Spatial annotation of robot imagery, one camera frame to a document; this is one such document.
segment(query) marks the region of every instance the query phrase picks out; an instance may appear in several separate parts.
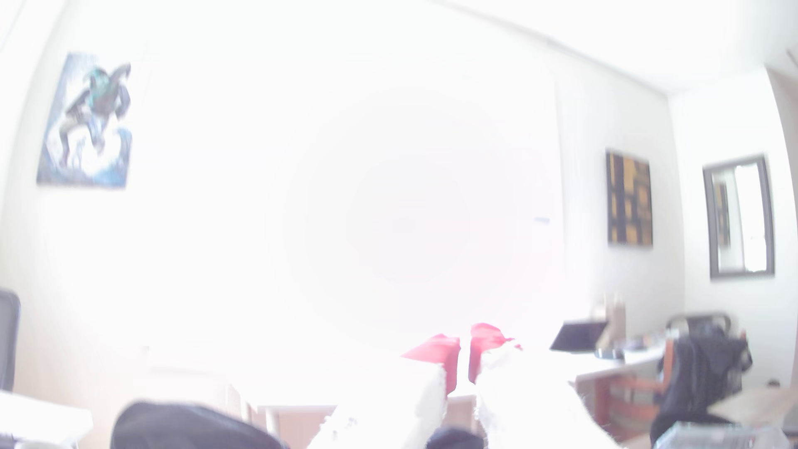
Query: wooden chair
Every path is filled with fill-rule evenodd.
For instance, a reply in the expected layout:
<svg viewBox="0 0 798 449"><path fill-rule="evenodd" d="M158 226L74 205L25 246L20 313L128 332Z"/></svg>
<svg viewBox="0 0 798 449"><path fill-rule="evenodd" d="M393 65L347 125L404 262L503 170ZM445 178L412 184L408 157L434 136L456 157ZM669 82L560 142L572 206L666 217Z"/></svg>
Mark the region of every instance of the wooden chair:
<svg viewBox="0 0 798 449"><path fill-rule="evenodd" d="M656 399L665 393L674 369L674 341L668 340L662 357L662 380L620 376L610 382L609 414L606 429L618 441L648 434L648 428L659 413ZM637 395L644 394L647 400Z"/></svg>

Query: black fabric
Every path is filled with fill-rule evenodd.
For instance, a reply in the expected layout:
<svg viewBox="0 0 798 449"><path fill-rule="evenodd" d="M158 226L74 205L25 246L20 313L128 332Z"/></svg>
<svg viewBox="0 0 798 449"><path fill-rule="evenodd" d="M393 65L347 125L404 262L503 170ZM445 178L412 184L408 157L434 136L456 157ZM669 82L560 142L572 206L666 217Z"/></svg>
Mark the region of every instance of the black fabric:
<svg viewBox="0 0 798 449"><path fill-rule="evenodd" d="M733 424L720 416L710 415L709 413L675 412L660 413L651 424L651 447L657 443L659 437L667 432L675 423L697 423L697 424Z"/></svg>
<svg viewBox="0 0 798 449"><path fill-rule="evenodd" d="M471 432L441 427L427 442L427 449L483 449L484 440Z"/></svg>
<svg viewBox="0 0 798 449"><path fill-rule="evenodd" d="M111 449L287 449L276 438L211 409L134 403L117 418Z"/></svg>
<svg viewBox="0 0 798 449"><path fill-rule="evenodd" d="M719 335L688 336L674 342L674 367L662 396L663 412L706 413L736 389L734 372L751 367L748 343Z"/></svg>

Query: desk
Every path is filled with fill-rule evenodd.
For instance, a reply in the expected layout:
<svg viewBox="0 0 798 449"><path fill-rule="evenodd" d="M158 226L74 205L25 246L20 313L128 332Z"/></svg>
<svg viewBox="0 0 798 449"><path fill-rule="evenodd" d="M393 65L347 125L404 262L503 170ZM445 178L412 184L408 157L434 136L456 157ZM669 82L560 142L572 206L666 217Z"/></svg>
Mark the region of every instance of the desk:
<svg viewBox="0 0 798 449"><path fill-rule="evenodd" d="M602 360L592 353L553 353L552 363L576 387L579 383L593 382L595 390L594 419L599 426L610 424L610 382L621 374L628 374L645 367L653 367L665 352L665 347L642 351L627 351L625 360Z"/></svg>
<svg viewBox="0 0 798 449"><path fill-rule="evenodd" d="M709 413L746 426L780 426L781 420L798 406L798 389L759 387L743 390L709 408ZM623 443L628 449L650 449L648 435Z"/></svg>
<svg viewBox="0 0 798 449"><path fill-rule="evenodd" d="M0 391L0 434L76 446L92 427L91 411Z"/></svg>
<svg viewBox="0 0 798 449"><path fill-rule="evenodd" d="M601 382L611 376L655 364L663 351L664 348L652 348L628 352L626 360L601 360L592 353L547 352L541 362L556 364L565 380L575 386L582 382ZM279 372L273 368L268 372L242 370L240 374L230 376L229 384L240 398L241 418L250 423L253 413L264 415L267 432L279 435L279 412L325 411L344 400L349 395L348 391L363 388L346 374L356 370L356 365L322 357L315 367L295 366L291 372ZM457 371L457 388L449 394L448 400L450 403L473 403L476 400L476 387L468 381L468 350L460 352ZM473 419L471 427L476 430L477 422Z"/></svg>

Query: white desk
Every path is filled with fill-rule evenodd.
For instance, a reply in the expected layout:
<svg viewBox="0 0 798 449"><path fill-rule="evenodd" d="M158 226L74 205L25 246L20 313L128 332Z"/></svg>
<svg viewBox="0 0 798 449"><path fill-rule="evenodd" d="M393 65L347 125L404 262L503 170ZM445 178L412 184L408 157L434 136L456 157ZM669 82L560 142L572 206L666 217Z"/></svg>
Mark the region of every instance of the white desk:
<svg viewBox="0 0 798 449"><path fill-rule="evenodd" d="M541 360L541 363L556 364L565 379L576 385L655 364L662 357L663 350L653 348L628 352L625 361L601 360L592 353L550 352L547 354L549 358ZM294 365L291 372L280 372L271 367L268 371L252 368L231 375L229 383L239 394L242 419L251 422L253 412L264 415L266 430L272 435L279 435L279 412L325 411L341 403L350 395L349 391L364 387L358 379L351 379L347 375L358 369L355 365L340 364L324 357L314 362L316 364L313 367ZM476 388L468 381L468 349L460 352L457 367L457 389L449 394L449 402L473 402ZM476 422L472 421L472 427L475 426Z"/></svg>
<svg viewBox="0 0 798 449"><path fill-rule="evenodd" d="M92 427L91 411L0 391L0 434L70 447Z"/></svg>

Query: black jacket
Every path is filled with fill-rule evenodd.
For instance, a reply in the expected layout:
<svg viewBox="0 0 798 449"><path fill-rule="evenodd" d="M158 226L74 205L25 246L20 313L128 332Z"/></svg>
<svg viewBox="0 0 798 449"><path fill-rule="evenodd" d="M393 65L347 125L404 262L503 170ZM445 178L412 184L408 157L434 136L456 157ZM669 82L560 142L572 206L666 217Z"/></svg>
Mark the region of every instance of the black jacket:
<svg viewBox="0 0 798 449"><path fill-rule="evenodd" d="M726 336L687 336L674 343L674 369L662 397L662 412L706 413L739 391L739 374L751 367L748 342Z"/></svg>

